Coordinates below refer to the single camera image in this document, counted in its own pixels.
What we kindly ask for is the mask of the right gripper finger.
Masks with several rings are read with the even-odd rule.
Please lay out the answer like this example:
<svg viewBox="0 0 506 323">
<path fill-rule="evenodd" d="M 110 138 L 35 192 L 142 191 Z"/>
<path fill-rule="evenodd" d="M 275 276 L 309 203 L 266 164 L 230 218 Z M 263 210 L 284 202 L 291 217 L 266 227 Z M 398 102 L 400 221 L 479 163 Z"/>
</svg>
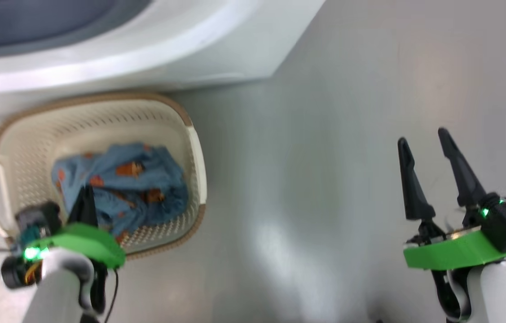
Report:
<svg viewBox="0 0 506 323">
<path fill-rule="evenodd" d="M 410 221 L 432 221 L 436 216 L 434 207 L 427 202 L 421 188 L 414 170 L 415 160 L 405 137 L 398 140 L 398 156 L 405 218 Z"/>
<path fill-rule="evenodd" d="M 485 197 L 486 192 L 481 186 L 470 164 L 466 161 L 463 153 L 456 145 L 450 132 L 445 127 L 438 129 L 438 137 L 442 151 L 449 160 L 456 186 L 458 189 L 457 203 L 460 207 L 472 207 L 478 205 Z"/>
</svg>

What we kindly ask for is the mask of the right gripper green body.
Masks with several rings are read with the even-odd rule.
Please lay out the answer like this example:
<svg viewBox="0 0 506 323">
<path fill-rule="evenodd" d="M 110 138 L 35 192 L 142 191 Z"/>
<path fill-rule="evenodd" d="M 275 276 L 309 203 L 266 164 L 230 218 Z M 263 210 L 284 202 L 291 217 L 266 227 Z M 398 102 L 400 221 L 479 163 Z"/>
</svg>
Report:
<svg viewBox="0 0 506 323">
<path fill-rule="evenodd" d="M 409 268 L 451 271 L 485 265 L 506 258 L 485 237 L 480 227 L 443 232 L 431 218 L 423 219 L 419 233 L 403 248 Z"/>
</svg>

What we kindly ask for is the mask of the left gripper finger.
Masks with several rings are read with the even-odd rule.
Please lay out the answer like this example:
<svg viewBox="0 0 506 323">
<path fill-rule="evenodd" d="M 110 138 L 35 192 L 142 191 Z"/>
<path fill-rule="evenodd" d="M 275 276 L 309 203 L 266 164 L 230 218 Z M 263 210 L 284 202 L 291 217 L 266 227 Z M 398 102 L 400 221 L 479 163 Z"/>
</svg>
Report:
<svg viewBox="0 0 506 323">
<path fill-rule="evenodd" d="M 97 209 L 93 188 L 87 188 L 87 224 L 93 227 L 98 227 Z"/>
<path fill-rule="evenodd" d="M 88 189 L 82 186 L 79 194 L 71 208 L 68 224 L 70 223 L 87 223 L 87 201 L 88 201 Z"/>
</svg>

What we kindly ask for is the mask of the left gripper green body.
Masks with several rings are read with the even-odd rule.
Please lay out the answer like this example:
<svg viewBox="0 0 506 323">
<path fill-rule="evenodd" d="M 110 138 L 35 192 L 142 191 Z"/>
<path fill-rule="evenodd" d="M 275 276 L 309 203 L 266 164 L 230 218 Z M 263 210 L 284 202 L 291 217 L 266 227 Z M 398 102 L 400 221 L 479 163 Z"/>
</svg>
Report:
<svg viewBox="0 0 506 323">
<path fill-rule="evenodd" d="M 32 262 L 43 259 L 46 255 L 52 255 L 54 248 L 76 252 L 101 262 L 108 269 L 121 268 L 126 261 L 125 251 L 110 233 L 85 223 L 71 223 L 53 236 L 31 242 L 24 249 L 24 260 Z"/>
</svg>

